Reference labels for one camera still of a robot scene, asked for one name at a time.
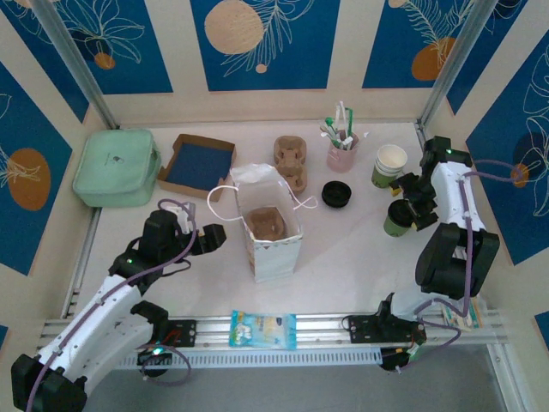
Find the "white table surface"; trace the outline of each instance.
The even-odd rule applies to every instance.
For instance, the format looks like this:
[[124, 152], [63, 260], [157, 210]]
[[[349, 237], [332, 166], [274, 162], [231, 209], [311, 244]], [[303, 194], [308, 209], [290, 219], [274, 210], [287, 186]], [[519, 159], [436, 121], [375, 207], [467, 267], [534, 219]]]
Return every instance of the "white table surface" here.
[[[319, 136], [318, 122], [264, 122], [187, 124], [151, 129], [165, 166], [172, 157], [172, 143], [179, 133], [224, 139], [237, 145], [234, 166], [273, 164], [273, 143], [281, 135], [307, 141], [309, 183], [301, 200], [315, 195], [319, 207], [300, 209], [305, 226], [299, 260], [292, 277], [257, 284], [253, 280], [240, 222], [219, 221], [206, 202], [194, 197], [154, 189], [151, 201], [132, 209], [103, 209], [87, 265], [76, 311], [79, 312], [103, 282], [114, 258], [128, 242], [141, 236], [143, 224], [164, 197], [196, 203], [196, 223], [223, 223], [227, 241], [217, 251], [191, 257], [192, 268], [158, 280], [145, 299], [164, 307], [172, 316], [227, 315], [233, 309], [249, 312], [338, 313], [375, 311], [390, 292], [414, 283], [419, 254], [434, 231], [429, 227], [394, 239], [383, 231], [387, 208], [395, 200], [389, 190], [378, 189], [371, 179], [377, 149], [395, 143], [408, 155], [405, 172], [419, 169], [420, 146], [413, 124], [356, 124], [361, 143], [356, 163], [348, 173], [326, 166], [329, 141]], [[323, 185], [342, 180], [353, 195], [344, 209], [330, 209], [321, 200]], [[215, 207], [222, 215], [236, 215], [234, 195], [224, 191]]]

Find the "green paper cup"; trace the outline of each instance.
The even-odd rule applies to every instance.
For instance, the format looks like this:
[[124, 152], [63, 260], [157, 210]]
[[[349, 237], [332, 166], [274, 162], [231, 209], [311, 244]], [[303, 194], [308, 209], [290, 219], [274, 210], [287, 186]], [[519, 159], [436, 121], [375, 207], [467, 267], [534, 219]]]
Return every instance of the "green paper cup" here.
[[386, 144], [377, 151], [371, 182], [380, 188], [389, 187], [406, 165], [406, 152], [394, 144]]
[[413, 217], [408, 210], [406, 200], [396, 200], [387, 211], [387, 218], [383, 224], [385, 233], [394, 238], [400, 238], [412, 226]]

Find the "white paper bag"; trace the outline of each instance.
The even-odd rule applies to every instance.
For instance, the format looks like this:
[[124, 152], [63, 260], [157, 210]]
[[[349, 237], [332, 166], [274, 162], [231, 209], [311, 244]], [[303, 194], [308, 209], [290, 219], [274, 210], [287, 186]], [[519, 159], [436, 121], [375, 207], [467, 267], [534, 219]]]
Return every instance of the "white paper bag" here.
[[[314, 209], [318, 206], [317, 199], [309, 197], [301, 203], [293, 195], [284, 178], [274, 167], [267, 164], [249, 164], [243, 167], [235, 167], [231, 169], [231, 177], [234, 186], [218, 186], [209, 192], [208, 207], [214, 215], [223, 221], [243, 222], [246, 249], [256, 282], [291, 275], [298, 260], [301, 239], [303, 238], [303, 226], [295, 210], [300, 207]], [[210, 196], [222, 187], [235, 190], [239, 217], [227, 219], [219, 216], [212, 208]], [[305, 205], [310, 200], [314, 201], [314, 205]], [[254, 209], [265, 207], [275, 207], [281, 214], [286, 228], [286, 237], [284, 239], [276, 241], [256, 239], [246, 224], [244, 216]]]

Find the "snack package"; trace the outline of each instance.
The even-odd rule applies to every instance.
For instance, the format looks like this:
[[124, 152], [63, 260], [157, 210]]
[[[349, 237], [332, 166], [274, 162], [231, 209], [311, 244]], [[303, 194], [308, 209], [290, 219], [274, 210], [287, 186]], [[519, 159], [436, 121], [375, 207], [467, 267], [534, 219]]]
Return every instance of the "snack package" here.
[[229, 346], [271, 349], [297, 349], [295, 315], [265, 315], [232, 312]]

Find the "cardboard tray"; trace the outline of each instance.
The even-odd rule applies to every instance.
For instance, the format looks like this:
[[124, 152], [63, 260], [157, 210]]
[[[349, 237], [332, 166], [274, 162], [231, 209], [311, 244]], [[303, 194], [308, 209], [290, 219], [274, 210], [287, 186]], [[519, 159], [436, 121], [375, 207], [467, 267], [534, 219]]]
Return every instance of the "cardboard tray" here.
[[[158, 173], [157, 179], [158, 179], [159, 186], [166, 191], [172, 191], [174, 193], [181, 193], [183, 195], [205, 199], [206, 197], [208, 197], [208, 193], [209, 193], [208, 190], [198, 189], [196, 187], [190, 187], [186, 185], [178, 185], [176, 183], [171, 183], [166, 181], [168, 179], [168, 176], [170, 175], [170, 171], [172, 170], [173, 164], [178, 158], [179, 151], [184, 146], [184, 144], [193, 144], [196, 146], [202, 146], [204, 148], [216, 148], [218, 150], [226, 150], [232, 153], [231, 165], [227, 170], [226, 176], [219, 179], [217, 183], [218, 186], [224, 185], [226, 182], [226, 179], [229, 175], [229, 170], [231, 169], [232, 164], [234, 163], [234, 160], [237, 157], [236, 147], [234, 143], [231, 143], [231, 142], [225, 142], [222, 140], [212, 139], [204, 136], [186, 135], [186, 134], [179, 135], [176, 141], [173, 143], [173, 156], [170, 159], [168, 166], [161, 167]], [[222, 192], [223, 192], [222, 189], [219, 189], [218, 191], [214, 192], [211, 197], [212, 202], [218, 202], [220, 200]]]

